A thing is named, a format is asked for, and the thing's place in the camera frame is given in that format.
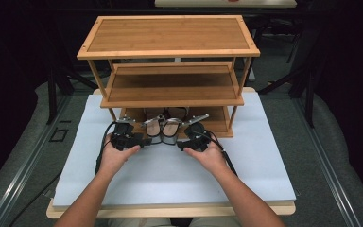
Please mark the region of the silver strap sandal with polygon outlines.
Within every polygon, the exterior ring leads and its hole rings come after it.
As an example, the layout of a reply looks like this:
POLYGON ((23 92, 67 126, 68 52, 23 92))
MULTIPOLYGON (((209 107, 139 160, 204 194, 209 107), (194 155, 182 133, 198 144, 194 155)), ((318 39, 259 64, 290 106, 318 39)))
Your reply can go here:
POLYGON ((175 145, 178 138, 178 129, 189 113, 188 107, 169 107, 163 112, 164 124, 162 128, 162 141, 168 145, 175 145))
POLYGON ((146 130, 146 134, 151 139, 152 144, 160 144, 162 142, 163 111, 163 108, 144 109, 146 120, 141 126, 146 130))

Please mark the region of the person's right hand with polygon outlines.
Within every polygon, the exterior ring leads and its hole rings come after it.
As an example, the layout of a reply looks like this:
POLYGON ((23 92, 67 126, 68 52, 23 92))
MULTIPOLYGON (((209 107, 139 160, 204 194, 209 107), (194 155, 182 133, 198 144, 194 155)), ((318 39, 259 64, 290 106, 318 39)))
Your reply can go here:
POLYGON ((185 148, 183 151, 199 161, 215 178, 232 172, 221 153, 220 147, 214 142, 211 142, 205 151, 196 151, 191 148, 185 148))

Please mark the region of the three-tier wooden shoe rack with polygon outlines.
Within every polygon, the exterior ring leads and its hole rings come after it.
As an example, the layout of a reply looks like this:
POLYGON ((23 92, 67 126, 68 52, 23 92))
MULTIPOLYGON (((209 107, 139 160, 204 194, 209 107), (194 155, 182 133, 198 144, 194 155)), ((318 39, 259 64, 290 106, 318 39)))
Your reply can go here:
POLYGON ((109 63, 110 77, 98 88, 112 119, 142 123, 146 108, 186 107, 227 138, 244 103, 246 79, 235 62, 249 67, 259 54, 239 15, 99 16, 77 57, 91 67, 109 63))

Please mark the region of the black metal stand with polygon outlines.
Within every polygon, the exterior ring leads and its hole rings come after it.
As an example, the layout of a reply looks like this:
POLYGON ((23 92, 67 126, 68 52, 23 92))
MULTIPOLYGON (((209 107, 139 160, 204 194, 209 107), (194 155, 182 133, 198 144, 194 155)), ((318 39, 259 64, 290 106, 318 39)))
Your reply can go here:
POLYGON ((66 96, 71 96, 75 92, 71 79, 75 79, 93 90, 98 88, 95 83, 89 81, 76 71, 58 61, 52 61, 47 81, 49 104, 49 115, 46 122, 47 125, 51 124, 57 116, 57 88, 59 88, 66 96))
POLYGON ((313 35, 314 41, 310 45, 310 50, 305 58, 305 62, 301 64, 295 70, 292 70, 289 74, 271 83, 269 86, 258 91, 259 95, 266 95, 267 93, 275 90, 288 81, 293 81, 293 85, 289 90, 289 96, 291 98, 299 98, 303 92, 305 92, 305 107, 304 117, 308 125, 313 128, 313 99, 314 99, 314 83, 315 72, 314 62, 317 57, 316 46, 320 40, 320 35, 313 35))

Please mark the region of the person's leg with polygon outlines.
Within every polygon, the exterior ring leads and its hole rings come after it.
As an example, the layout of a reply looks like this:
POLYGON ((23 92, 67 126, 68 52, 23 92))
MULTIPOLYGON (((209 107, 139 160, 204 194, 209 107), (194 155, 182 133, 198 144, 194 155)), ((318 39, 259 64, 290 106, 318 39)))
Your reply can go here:
POLYGON ((172 227, 168 218, 111 218, 109 227, 172 227))
POLYGON ((189 227, 242 227, 236 217, 193 218, 189 227))

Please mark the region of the person's right leg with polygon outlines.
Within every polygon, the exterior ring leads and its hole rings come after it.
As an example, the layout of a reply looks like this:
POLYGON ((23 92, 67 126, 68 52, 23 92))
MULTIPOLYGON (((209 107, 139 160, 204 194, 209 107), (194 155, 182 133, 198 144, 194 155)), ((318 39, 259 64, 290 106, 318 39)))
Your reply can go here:
POLYGON ((189 227, 242 227, 236 217, 193 218, 189 227))

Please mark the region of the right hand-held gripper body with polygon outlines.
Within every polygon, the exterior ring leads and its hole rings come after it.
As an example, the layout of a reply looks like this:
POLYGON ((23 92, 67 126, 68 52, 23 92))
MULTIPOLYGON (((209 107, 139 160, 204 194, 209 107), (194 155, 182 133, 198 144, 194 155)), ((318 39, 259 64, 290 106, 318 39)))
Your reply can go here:
POLYGON ((187 128, 184 130, 184 133, 186 136, 193 137, 190 141, 195 144, 196 149, 194 150, 205 151, 210 143, 211 136, 201 123, 201 120, 208 117, 209 114, 206 113, 204 115, 194 116, 186 122, 187 128))

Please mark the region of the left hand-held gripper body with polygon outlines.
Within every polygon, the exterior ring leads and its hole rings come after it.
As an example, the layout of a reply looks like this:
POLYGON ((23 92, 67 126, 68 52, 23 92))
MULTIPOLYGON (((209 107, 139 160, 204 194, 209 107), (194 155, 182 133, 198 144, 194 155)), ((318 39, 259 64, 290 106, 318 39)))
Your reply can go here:
POLYGON ((130 141, 134 138, 135 134, 132 132, 134 123, 135 120, 128 116, 121 117, 114 122, 114 130, 110 142, 116 149, 122 151, 129 148, 130 141))

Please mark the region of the metal floor rail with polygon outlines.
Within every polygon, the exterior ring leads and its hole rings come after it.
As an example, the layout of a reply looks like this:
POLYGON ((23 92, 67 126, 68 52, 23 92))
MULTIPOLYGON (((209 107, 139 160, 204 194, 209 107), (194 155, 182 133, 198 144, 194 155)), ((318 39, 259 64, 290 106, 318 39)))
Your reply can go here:
POLYGON ((299 113, 300 119, 304 124, 305 130, 307 131, 311 142, 315 148, 316 156, 318 158, 318 163, 320 165, 320 169, 322 174, 331 190, 335 203, 339 209, 340 214, 342 215, 344 222, 347 227, 362 227, 354 208, 347 196, 345 189, 343 188, 340 180, 333 168, 332 163, 330 162, 327 153, 322 145, 319 136, 316 132, 316 129, 311 127, 307 122, 304 114, 304 106, 302 102, 298 98, 293 98, 292 103, 299 113))
POLYGON ((26 126, 25 131, 0 170, 0 225, 5 222, 12 207, 22 194, 29 177, 38 164, 43 150, 72 96, 63 96, 59 100, 57 113, 49 124, 45 119, 48 114, 47 101, 39 99, 37 108, 26 126))

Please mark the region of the white foam board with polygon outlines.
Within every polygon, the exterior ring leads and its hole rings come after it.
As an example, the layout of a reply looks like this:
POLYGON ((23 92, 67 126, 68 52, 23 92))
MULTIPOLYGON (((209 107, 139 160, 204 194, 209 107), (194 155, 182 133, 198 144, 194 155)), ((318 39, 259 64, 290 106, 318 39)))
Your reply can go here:
MULTIPOLYGON (((239 179, 263 201, 294 201, 296 196, 275 143, 259 95, 247 92, 237 110, 233 137, 220 138, 239 179)), ((112 122, 100 108, 100 95, 90 95, 78 125, 53 199, 64 209, 95 175, 104 131, 112 122)), ((228 199, 215 178, 176 146, 157 144, 130 157, 112 180, 103 205, 224 203, 228 199)))

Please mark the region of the person's left hand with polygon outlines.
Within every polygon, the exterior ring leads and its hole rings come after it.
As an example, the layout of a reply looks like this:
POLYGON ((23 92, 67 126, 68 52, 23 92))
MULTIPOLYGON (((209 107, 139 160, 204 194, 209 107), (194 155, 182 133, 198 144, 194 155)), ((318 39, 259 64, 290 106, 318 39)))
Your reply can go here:
POLYGON ((100 161, 100 167, 96 175, 111 179, 124 165, 124 163, 140 150, 140 146, 134 146, 125 150, 118 150, 110 142, 111 136, 105 138, 104 148, 100 161))

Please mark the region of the person's left leg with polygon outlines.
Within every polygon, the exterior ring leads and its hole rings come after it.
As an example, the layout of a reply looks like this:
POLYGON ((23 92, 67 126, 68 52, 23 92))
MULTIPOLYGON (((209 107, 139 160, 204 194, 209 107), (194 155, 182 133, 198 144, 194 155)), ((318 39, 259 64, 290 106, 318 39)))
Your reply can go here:
POLYGON ((111 218, 109 227, 172 227, 168 218, 111 218))

